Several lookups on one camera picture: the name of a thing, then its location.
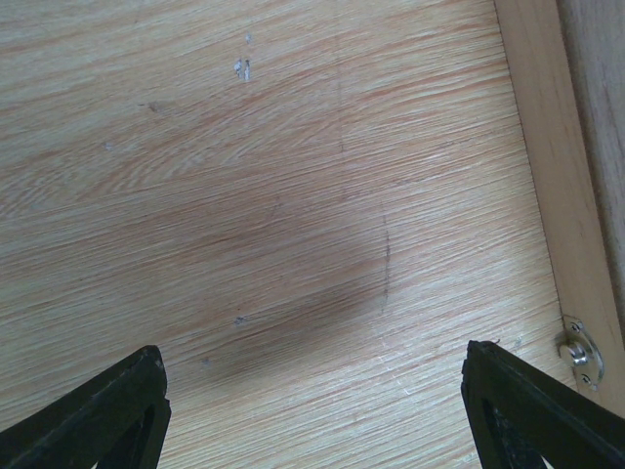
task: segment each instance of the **wooden frame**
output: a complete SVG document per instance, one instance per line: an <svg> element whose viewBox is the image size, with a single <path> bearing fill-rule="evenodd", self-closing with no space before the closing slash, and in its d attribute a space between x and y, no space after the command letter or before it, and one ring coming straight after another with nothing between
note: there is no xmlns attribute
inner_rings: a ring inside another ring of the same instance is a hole
<svg viewBox="0 0 625 469"><path fill-rule="evenodd" d="M557 0L495 0L562 313L583 321L605 363L597 392L625 415L625 351Z"/></svg>

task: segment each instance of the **wooden table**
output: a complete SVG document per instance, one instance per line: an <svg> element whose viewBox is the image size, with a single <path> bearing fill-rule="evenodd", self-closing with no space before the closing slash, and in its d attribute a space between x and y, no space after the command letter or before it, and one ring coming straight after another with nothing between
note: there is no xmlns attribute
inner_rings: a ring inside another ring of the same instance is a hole
<svg viewBox="0 0 625 469"><path fill-rule="evenodd" d="M574 385L491 0L3 25L0 428L147 343L163 468L477 466L469 339Z"/></svg>

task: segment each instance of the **wood grain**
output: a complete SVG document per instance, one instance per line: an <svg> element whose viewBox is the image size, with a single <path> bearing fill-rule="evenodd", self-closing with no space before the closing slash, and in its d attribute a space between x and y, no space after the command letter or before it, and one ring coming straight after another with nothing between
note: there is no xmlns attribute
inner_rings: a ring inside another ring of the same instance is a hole
<svg viewBox="0 0 625 469"><path fill-rule="evenodd" d="M0 428L153 343L160 467L467 467L469 339L574 384L492 2L4 13Z"/></svg>
<svg viewBox="0 0 625 469"><path fill-rule="evenodd" d="M625 3L560 3L564 45L625 331Z"/></svg>
<svg viewBox="0 0 625 469"><path fill-rule="evenodd" d="M582 320L605 362L599 392L625 416L625 350L556 0L495 0L562 313Z"/></svg>

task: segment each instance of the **metal bracket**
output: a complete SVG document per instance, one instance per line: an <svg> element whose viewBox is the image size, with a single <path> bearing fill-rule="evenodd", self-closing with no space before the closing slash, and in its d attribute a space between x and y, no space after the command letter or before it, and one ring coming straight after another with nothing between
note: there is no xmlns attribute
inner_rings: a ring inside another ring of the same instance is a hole
<svg viewBox="0 0 625 469"><path fill-rule="evenodd" d="M575 374L593 391L597 391L604 378L602 354L584 323L572 316L564 319L564 340L560 344L560 357L573 367Z"/></svg>

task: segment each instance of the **white paint spot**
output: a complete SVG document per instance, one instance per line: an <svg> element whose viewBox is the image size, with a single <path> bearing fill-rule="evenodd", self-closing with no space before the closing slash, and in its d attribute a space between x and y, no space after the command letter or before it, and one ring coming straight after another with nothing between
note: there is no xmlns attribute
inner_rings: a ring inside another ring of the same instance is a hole
<svg viewBox="0 0 625 469"><path fill-rule="evenodd" d="M243 79L245 81L250 81L250 78L251 78L250 61L245 61L245 69L243 70Z"/></svg>
<svg viewBox="0 0 625 469"><path fill-rule="evenodd" d="M242 68L243 68L243 62L241 61L241 59L239 59L238 61L236 61L236 64L234 64L234 72L236 73L236 76L238 76L239 78L241 77Z"/></svg>

